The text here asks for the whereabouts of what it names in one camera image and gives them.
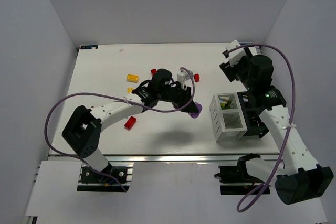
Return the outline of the plain purple lego block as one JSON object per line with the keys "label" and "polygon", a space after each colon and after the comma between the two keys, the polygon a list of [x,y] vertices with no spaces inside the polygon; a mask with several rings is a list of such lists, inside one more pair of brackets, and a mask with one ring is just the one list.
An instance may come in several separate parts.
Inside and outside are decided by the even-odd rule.
{"label": "plain purple lego block", "polygon": [[200,113],[201,113],[201,111],[202,111],[202,109],[203,109],[203,107],[202,107],[202,105],[201,104],[199,104],[199,103],[197,103],[197,102],[195,102],[195,106],[196,106],[196,108],[197,108],[197,111],[196,112],[191,112],[191,113],[189,113],[189,115],[192,117],[192,118],[197,118],[197,117],[199,117],[199,115],[200,115]]}

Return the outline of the small red lego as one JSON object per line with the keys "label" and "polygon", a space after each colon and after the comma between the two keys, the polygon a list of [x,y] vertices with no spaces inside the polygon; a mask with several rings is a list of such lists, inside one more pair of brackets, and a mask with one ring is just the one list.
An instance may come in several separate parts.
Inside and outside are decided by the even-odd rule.
{"label": "small red lego", "polygon": [[194,75],[194,80],[195,80],[195,82],[199,82],[199,81],[200,81],[200,76],[199,76],[198,73],[196,73],[196,74]]}

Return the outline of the long green lego brick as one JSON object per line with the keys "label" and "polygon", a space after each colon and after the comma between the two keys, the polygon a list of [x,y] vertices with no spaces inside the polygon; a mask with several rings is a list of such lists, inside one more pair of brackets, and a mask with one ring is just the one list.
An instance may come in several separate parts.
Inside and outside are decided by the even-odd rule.
{"label": "long green lego brick", "polygon": [[229,102],[227,102],[227,103],[221,103],[220,107],[221,107],[222,110],[231,109]]}

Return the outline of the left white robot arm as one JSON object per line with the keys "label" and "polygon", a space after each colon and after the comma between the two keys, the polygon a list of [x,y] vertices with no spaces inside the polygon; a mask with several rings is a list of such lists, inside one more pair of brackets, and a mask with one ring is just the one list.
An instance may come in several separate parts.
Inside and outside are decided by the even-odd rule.
{"label": "left white robot arm", "polygon": [[158,69],[124,98],[94,108],[77,107],[62,132],[63,139],[77,156],[96,174],[111,174],[112,166],[99,150],[100,134],[111,125],[148,110],[155,110],[160,101],[173,105],[174,111],[198,117],[202,107],[194,102],[194,87],[173,80],[166,69]]}

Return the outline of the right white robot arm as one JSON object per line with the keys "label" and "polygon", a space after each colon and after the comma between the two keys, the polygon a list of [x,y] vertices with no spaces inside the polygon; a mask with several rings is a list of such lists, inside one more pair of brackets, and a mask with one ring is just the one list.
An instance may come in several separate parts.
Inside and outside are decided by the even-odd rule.
{"label": "right white robot arm", "polygon": [[227,62],[220,65],[229,81],[240,81],[247,90],[248,101],[268,129],[279,148],[275,164],[258,154],[239,158],[237,170],[243,180],[256,178],[261,184],[251,192],[258,193],[238,212],[249,209],[262,193],[273,187],[286,204],[291,205],[321,197],[334,178],[332,169],[323,167],[312,156],[293,123],[295,105],[289,109],[281,92],[272,84],[274,67],[264,55],[253,55],[251,44],[227,48],[223,54]]}

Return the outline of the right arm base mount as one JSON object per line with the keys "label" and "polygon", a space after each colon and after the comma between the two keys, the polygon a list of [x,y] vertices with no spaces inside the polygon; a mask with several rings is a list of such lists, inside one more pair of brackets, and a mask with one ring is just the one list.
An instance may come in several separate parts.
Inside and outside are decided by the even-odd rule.
{"label": "right arm base mount", "polygon": [[219,166],[219,172],[214,175],[220,182],[220,194],[245,195],[263,183],[257,177],[248,174],[246,163],[251,159],[261,158],[258,154],[248,154],[238,159],[236,165]]}

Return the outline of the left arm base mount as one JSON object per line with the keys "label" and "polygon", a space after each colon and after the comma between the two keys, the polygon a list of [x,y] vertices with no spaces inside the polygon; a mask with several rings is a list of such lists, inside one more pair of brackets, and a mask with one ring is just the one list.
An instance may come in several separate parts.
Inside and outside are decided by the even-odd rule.
{"label": "left arm base mount", "polygon": [[115,177],[122,187],[111,177],[95,173],[82,165],[77,191],[98,193],[126,193],[132,180],[133,168],[130,166],[112,166],[110,175]]}

